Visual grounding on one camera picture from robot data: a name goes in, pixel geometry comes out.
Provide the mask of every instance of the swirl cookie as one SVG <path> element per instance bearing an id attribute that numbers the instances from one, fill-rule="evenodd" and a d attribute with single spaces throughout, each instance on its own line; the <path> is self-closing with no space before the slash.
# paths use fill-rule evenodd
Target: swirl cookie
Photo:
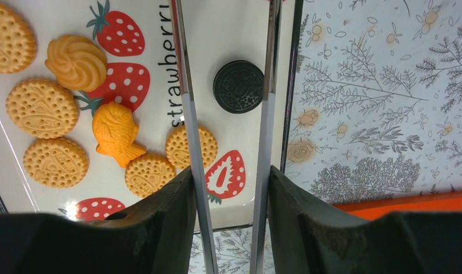
<path id="1" fill-rule="evenodd" d="M 131 161 L 125 170 L 128 189 L 140 198 L 160 190 L 176 175 L 175 168 L 163 156 L 145 154 Z"/>
<path id="2" fill-rule="evenodd" d="M 6 109 L 21 130 L 45 139 L 68 133 L 79 118 L 70 92 L 45 79 L 29 79 L 15 86 L 6 99 Z"/>
<path id="3" fill-rule="evenodd" d="M 88 156 L 65 138 L 38 139 L 24 154 L 24 167 L 36 182 L 54 188 L 78 184 L 88 172 Z"/>
<path id="4" fill-rule="evenodd" d="M 46 67 L 70 90 L 92 92 L 106 80 L 104 52 L 86 37 L 63 35 L 47 47 Z"/>
<path id="5" fill-rule="evenodd" d="M 27 68 L 35 53 L 33 32 L 12 9 L 0 4 L 0 73 Z"/>
<path id="6" fill-rule="evenodd" d="M 205 127 L 199 126 L 200 149 L 204 167 L 212 164 L 217 156 L 217 140 L 214 135 Z M 167 159 L 175 168 L 180 170 L 190 166 L 190 155 L 188 152 L 188 141 L 185 127 L 176 128 L 167 138 L 165 144 Z"/>

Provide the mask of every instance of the metal rod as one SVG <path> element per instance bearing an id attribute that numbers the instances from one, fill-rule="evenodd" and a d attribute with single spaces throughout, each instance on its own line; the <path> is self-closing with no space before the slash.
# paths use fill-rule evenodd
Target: metal rod
<path id="1" fill-rule="evenodd" d="M 263 273 L 264 233 L 266 231 L 268 181 L 271 168 L 282 3 L 283 0 L 270 0 L 261 129 L 259 131 L 258 169 L 256 171 L 256 192 L 252 222 L 250 274 Z"/>
<path id="2" fill-rule="evenodd" d="M 190 168 L 195 185 L 195 197 L 197 202 L 197 216 L 199 218 L 202 247 L 204 250 L 204 262 L 207 274 L 218 274 L 217 260 L 212 234 L 211 214 L 207 199 L 207 187 L 204 177 L 204 164 L 200 150 L 199 130 L 197 126 L 197 114 L 195 111 L 194 93 L 190 77 L 188 63 L 187 43 L 185 37 L 182 3 L 180 0 L 169 0 L 172 29 L 174 32 L 175 56 L 179 71 L 180 90 L 182 91 L 182 108 L 185 117 L 188 147 L 190 153 Z"/>

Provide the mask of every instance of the dotted biscuit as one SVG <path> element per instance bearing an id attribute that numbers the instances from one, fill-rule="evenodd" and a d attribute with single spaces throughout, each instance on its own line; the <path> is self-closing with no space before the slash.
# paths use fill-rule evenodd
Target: dotted biscuit
<path id="1" fill-rule="evenodd" d="M 70 132 L 79 118 L 69 90 L 44 79 L 29 79 L 15 86 L 6 99 L 6 109 L 21 130 L 45 139 Z"/>
<path id="2" fill-rule="evenodd" d="M 199 137 L 204 167 L 208 167 L 217 156 L 217 140 L 214 135 L 203 126 L 199 126 Z M 178 127 L 170 134 L 165 144 L 165 153 L 167 159 L 175 168 L 183 170 L 190 166 L 190 155 L 188 152 L 185 127 Z"/>
<path id="3" fill-rule="evenodd" d="M 12 9 L 0 4 L 0 73 L 27 68 L 35 54 L 33 32 Z"/>
<path id="4" fill-rule="evenodd" d="M 175 175 L 175 168 L 165 157 L 145 154 L 127 166 L 125 182 L 131 192 L 145 198 L 165 186 Z"/>
<path id="5" fill-rule="evenodd" d="M 24 167 L 36 182 L 67 188 L 78 184 L 88 172 L 88 156 L 65 138 L 38 139 L 24 154 Z"/>

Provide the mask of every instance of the leaf drawing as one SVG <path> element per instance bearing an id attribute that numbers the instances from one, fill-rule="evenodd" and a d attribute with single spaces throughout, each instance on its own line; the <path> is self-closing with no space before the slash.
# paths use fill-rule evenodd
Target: leaf drawing
<path id="1" fill-rule="evenodd" d="M 362 151 L 367 154 L 384 154 L 388 150 L 402 154 L 408 150 L 422 150 L 424 143 L 418 135 L 410 135 L 403 138 L 398 126 L 379 131 L 378 127 L 361 129 L 351 135 L 352 140 L 348 144 L 363 144 Z"/>
<path id="2" fill-rule="evenodd" d="M 398 117 L 391 117 L 387 112 L 381 115 L 381 119 L 388 118 L 384 125 L 390 127 L 407 117 L 417 102 L 425 100 L 412 95 L 417 82 L 415 73 L 399 71 L 393 66 L 383 66 L 381 72 L 377 72 L 366 41 L 350 41 L 341 51 L 345 60 L 338 64 L 336 77 L 328 72 L 328 66 L 323 62 L 305 65 L 300 103 L 318 105 L 329 116 L 355 107 L 360 108 L 359 113 L 368 115 L 384 111 L 387 104 L 398 98 L 414 100 L 403 107 L 404 113 Z M 429 66 L 429 63 L 424 65 L 425 69 Z"/>
<path id="3" fill-rule="evenodd" d="M 385 161 L 364 158 L 355 169 L 336 163 L 318 172 L 310 192 L 331 204 L 356 203 L 392 198 L 409 193 L 419 178 L 419 163 L 399 155 Z"/>
<path id="4" fill-rule="evenodd" d="M 447 159 L 454 160 L 455 167 L 462 166 L 462 149 L 457 141 L 452 141 L 451 143 L 446 140 L 439 141 L 436 144 L 436 152 L 448 152 Z"/>
<path id="5" fill-rule="evenodd" d="M 443 41 L 430 47 L 429 52 L 437 56 L 440 65 L 432 58 L 425 58 L 417 64 L 416 71 L 424 74 L 419 78 L 419 83 L 430 88 L 445 72 L 449 83 L 444 90 L 446 101 L 441 106 L 441 110 L 447 114 L 462 102 L 462 25 L 457 27 L 455 39 L 444 37 Z"/>

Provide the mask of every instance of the red strawberry print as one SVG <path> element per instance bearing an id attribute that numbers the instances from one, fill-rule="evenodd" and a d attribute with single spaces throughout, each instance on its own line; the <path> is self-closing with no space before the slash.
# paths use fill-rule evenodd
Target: red strawberry print
<path id="1" fill-rule="evenodd" d="M 124 209 L 122 202 L 112 198 L 90 198 L 82 200 L 70 208 L 59 208 L 71 219 L 80 221 L 104 220 L 111 214 Z"/>
<path id="2" fill-rule="evenodd" d="M 90 6 L 96 19 L 91 20 L 86 27 L 94 26 L 93 39 L 98 38 L 99 44 L 115 56 L 134 56 L 142 54 L 145 49 L 143 33 L 131 17 L 121 11 L 110 11 L 110 2 L 105 6 L 98 2 L 98 13 Z"/>
<path id="3" fill-rule="evenodd" d="M 237 150 L 222 156 L 206 172 L 208 198 L 211 202 L 222 203 L 222 199 L 236 196 L 246 185 L 244 161 Z"/>
<path id="4" fill-rule="evenodd" d="M 87 103 L 81 110 L 91 114 L 102 104 L 115 101 L 135 111 L 145 100 L 150 88 L 150 72 L 136 63 L 109 63 L 105 82 L 92 92 L 79 91 L 74 98 Z"/>

